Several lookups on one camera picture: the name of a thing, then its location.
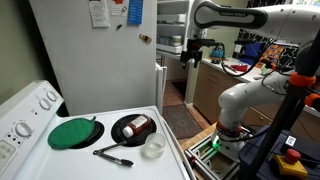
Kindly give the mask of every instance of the stovetop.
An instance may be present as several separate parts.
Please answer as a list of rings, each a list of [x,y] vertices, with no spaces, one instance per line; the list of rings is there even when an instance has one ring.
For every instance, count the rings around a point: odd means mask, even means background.
[[[40,110],[35,111],[38,115],[40,114],[39,117],[42,117],[43,113]],[[154,120],[157,133],[163,134],[167,140],[164,154],[155,159],[144,157],[142,153],[143,145],[136,147],[119,146],[105,152],[119,159],[132,161],[134,163],[132,167],[121,166],[93,155],[94,150],[116,144],[111,137],[112,126],[120,118],[131,114],[146,114]],[[97,117],[96,121],[103,124],[105,131],[103,136],[91,146],[82,149],[55,150],[48,145],[48,135],[59,124],[78,117],[92,119],[93,116]],[[33,134],[24,138],[23,144],[16,147],[9,160],[10,162],[6,162],[4,165],[5,168],[2,169],[0,179],[7,178],[10,175],[14,179],[190,179],[174,145],[176,140],[167,130],[166,123],[155,106],[66,118],[60,118],[54,114],[50,119],[43,133],[38,133],[40,135],[37,134],[37,129],[40,128],[35,126],[35,123],[29,123],[26,120],[27,124],[31,124]]]

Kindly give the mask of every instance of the black mat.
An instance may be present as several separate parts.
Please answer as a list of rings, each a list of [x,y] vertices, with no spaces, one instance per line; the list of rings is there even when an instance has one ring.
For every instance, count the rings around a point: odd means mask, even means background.
[[[162,115],[177,139],[191,138],[202,131],[184,105],[164,106]]]
[[[187,81],[172,82],[172,85],[178,90],[178,92],[185,97],[187,89]]]

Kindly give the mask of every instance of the kitchen counter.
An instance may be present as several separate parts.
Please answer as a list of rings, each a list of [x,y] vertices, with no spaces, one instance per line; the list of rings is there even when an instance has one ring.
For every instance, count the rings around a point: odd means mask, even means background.
[[[211,63],[211,59],[202,59],[202,62],[209,65],[210,67],[213,67],[213,68],[225,73],[221,67],[221,64],[213,64],[213,63]],[[227,60],[224,61],[224,64],[226,64],[226,65],[238,65],[239,63],[246,64],[246,63],[243,63],[243,62],[239,61],[238,59],[234,59],[234,58],[227,58]],[[234,73],[227,68],[226,68],[226,70],[230,73],[233,73],[233,74],[243,73],[243,72]],[[247,73],[241,77],[235,77],[235,78],[242,81],[242,82],[248,83],[248,82],[255,81],[254,78],[256,78],[256,77],[262,78],[263,76],[260,73],[261,73],[261,70],[259,68],[254,67],[249,73]],[[305,108],[303,110],[320,118],[320,113],[313,108],[305,106]]]

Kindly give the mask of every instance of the stove control knob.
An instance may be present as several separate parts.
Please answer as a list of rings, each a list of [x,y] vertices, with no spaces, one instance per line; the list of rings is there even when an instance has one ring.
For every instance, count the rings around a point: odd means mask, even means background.
[[[48,91],[47,96],[51,101],[56,101],[58,96],[53,91]]]
[[[40,100],[40,106],[45,110],[50,110],[51,104],[47,99],[42,98]]]
[[[16,133],[21,137],[29,137],[32,134],[30,126],[24,122],[20,122],[16,125]]]

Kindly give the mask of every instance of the robotic arm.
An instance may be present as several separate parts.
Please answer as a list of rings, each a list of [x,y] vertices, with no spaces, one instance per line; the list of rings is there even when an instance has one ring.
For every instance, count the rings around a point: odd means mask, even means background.
[[[295,62],[296,69],[299,69],[320,29],[319,17],[320,11],[317,7],[278,5],[233,9],[209,0],[197,0],[191,10],[189,37],[199,38],[201,29],[229,26],[243,28],[267,38],[287,40],[300,46]],[[239,138],[239,127],[247,108],[283,100],[284,96],[279,94],[286,93],[284,85],[288,79],[288,76],[275,73],[264,80],[265,86],[258,80],[236,85],[223,92],[219,97],[222,111],[212,140],[219,137],[230,141],[216,147],[219,152],[238,160],[238,151],[244,144],[232,141]]]

